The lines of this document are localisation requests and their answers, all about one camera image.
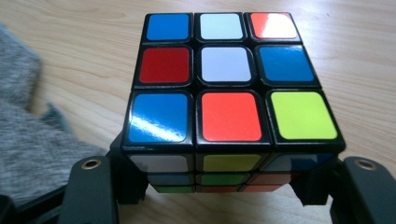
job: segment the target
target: wooden table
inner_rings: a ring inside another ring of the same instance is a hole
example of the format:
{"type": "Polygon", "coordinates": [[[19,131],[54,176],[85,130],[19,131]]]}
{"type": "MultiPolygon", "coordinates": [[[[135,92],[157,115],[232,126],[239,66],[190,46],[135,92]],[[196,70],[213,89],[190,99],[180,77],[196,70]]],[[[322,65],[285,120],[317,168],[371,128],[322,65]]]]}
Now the wooden table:
{"type": "MultiPolygon", "coordinates": [[[[79,139],[108,148],[120,132],[150,12],[288,11],[346,139],[396,176],[395,1],[0,1],[0,22],[35,50],[43,70],[31,111],[59,106],[79,139]]],[[[120,208],[121,223],[329,223],[330,206],[273,193],[158,194],[120,208]]]]}

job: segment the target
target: rubik's cube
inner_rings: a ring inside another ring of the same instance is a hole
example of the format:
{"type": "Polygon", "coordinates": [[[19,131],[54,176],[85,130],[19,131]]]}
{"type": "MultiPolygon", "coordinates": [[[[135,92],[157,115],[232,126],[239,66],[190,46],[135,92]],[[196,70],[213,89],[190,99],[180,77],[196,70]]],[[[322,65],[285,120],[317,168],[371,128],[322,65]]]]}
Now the rubik's cube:
{"type": "Polygon", "coordinates": [[[345,147],[289,13],[146,16],[121,148],[158,192],[272,191],[345,147]]]}

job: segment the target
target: gray fabric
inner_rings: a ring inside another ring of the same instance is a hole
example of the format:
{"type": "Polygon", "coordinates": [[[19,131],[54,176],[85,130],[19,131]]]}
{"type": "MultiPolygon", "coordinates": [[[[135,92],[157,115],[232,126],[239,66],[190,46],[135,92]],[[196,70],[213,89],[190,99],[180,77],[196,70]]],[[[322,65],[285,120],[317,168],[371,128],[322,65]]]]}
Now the gray fabric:
{"type": "Polygon", "coordinates": [[[79,142],[55,105],[40,118],[31,99],[38,56],[0,24],[0,194],[19,206],[67,183],[77,161],[106,151],[79,142]]]}
{"type": "Polygon", "coordinates": [[[38,55],[0,24],[0,97],[27,108],[40,70],[38,55]]]}

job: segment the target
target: gray cloth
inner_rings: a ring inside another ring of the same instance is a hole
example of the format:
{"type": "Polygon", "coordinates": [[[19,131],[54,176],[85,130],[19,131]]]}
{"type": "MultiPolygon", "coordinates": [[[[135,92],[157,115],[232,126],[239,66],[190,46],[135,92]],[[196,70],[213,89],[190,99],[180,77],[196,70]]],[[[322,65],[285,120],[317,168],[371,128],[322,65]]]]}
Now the gray cloth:
{"type": "Polygon", "coordinates": [[[55,105],[40,118],[25,110],[40,67],[0,24],[0,194],[17,206],[66,184],[77,161],[106,153],[79,142],[55,105]]]}

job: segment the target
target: wooden surface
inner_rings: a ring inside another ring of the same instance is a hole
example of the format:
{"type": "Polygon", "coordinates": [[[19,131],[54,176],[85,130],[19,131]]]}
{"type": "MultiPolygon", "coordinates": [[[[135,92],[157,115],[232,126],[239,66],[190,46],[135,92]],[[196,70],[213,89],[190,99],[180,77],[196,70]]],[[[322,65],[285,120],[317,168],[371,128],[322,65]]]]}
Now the wooden surface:
{"type": "MultiPolygon", "coordinates": [[[[31,111],[59,106],[79,139],[108,148],[120,132],[143,20],[150,12],[288,11],[332,111],[346,156],[396,176],[395,1],[2,0],[0,22],[35,50],[43,70],[31,111]]],[[[273,193],[158,194],[120,208],[121,223],[329,223],[329,205],[273,193]]]]}

